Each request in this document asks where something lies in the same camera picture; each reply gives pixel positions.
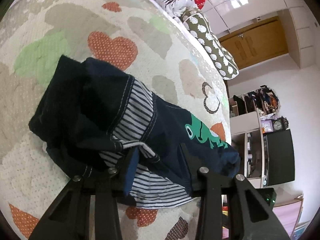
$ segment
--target bed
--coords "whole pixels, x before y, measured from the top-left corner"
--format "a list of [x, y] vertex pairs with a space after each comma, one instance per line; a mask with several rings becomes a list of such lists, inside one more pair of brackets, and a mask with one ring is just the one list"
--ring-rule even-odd
[[[69, 181], [28, 129], [62, 54], [112, 63], [231, 143], [222, 77], [153, 0], [20, 0], [0, 22], [0, 210], [20, 239]], [[171, 209], [118, 209], [123, 239], [195, 237], [199, 199]], [[94, 239], [93, 224], [90, 230]]]

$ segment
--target frog print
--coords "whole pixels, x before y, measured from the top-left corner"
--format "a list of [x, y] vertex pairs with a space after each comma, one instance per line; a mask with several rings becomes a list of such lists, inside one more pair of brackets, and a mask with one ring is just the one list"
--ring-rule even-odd
[[210, 148], [213, 149], [213, 143], [216, 143], [218, 147], [228, 148], [228, 144], [221, 141], [220, 137], [213, 131], [211, 131], [206, 125], [191, 114], [192, 124], [186, 124], [185, 128], [189, 138], [192, 140], [194, 137], [200, 142], [205, 143], [209, 140]]

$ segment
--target black monitor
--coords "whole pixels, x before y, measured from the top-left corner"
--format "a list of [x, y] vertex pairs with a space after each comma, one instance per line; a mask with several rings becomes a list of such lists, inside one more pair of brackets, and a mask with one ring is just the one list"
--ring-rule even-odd
[[294, 181], [294, 151], [290, 129], [266, 134], [266, 137], [269, 157], [267, 185]]

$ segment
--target clock face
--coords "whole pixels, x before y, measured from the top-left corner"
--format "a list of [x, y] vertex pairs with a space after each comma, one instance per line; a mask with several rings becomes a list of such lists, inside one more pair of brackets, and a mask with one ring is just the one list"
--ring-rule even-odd
[[273, 128], [278, 131], [282, 128], [282, 124], [280, 121], [275, 121], [274, 124], [273, 124]]

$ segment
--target green pillow with white dots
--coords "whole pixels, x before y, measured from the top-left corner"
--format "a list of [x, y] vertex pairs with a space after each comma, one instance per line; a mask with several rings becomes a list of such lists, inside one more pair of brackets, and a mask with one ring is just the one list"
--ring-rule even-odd
[[229, 80], [239, 74], [233, 56], [221, 46], [218, 38], [212, 33], [207, 18], [200, 9], [187, 7], [180, 20], [207, 51], [223, 79]]

